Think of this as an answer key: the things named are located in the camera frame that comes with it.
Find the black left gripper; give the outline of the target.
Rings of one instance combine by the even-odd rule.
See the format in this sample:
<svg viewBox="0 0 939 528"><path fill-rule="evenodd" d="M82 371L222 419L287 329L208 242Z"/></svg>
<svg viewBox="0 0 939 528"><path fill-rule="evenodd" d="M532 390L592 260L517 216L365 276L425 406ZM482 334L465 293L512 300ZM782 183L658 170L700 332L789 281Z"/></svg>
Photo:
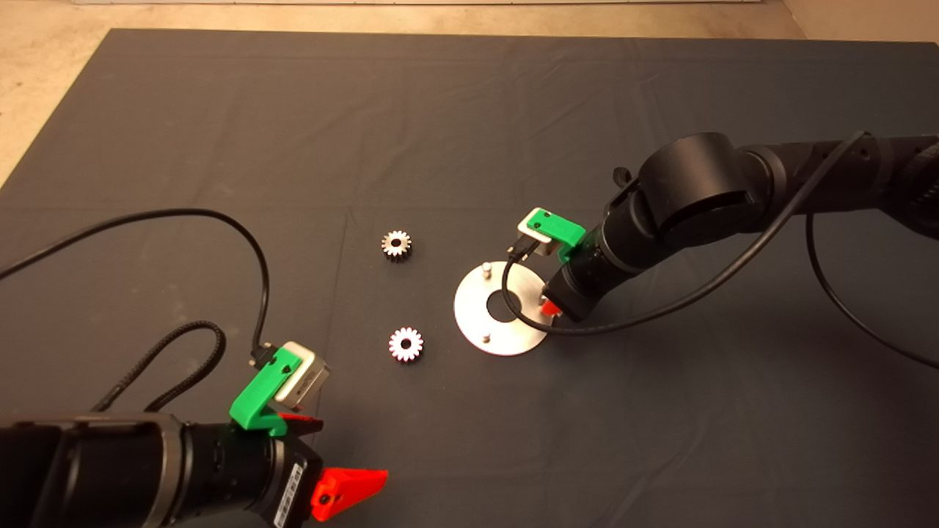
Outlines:
<svg viewBox="0 0 939 528"><path fill-rule="evenodd" d="M315 417L280 412L288 433L318 433ZM287 435L237 425L191 425L183 432L183 518L245 510L267 527L325 522L379 494L386 470L324 468L318 453Z"/></svg>

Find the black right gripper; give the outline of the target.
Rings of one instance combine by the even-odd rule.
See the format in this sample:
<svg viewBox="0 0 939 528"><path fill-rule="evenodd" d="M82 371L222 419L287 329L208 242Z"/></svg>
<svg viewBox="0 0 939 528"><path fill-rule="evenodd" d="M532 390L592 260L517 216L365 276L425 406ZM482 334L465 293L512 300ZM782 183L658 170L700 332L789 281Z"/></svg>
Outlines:
<svg viewBox="0 0 939 528"><path fill-rule="evenodd" d="M541 297L541 314L564 314L583 322L610 291L640 274L626 264L607 242L605 223L597 224L569 254L569 260L547 281L547 297Z"/></svg>

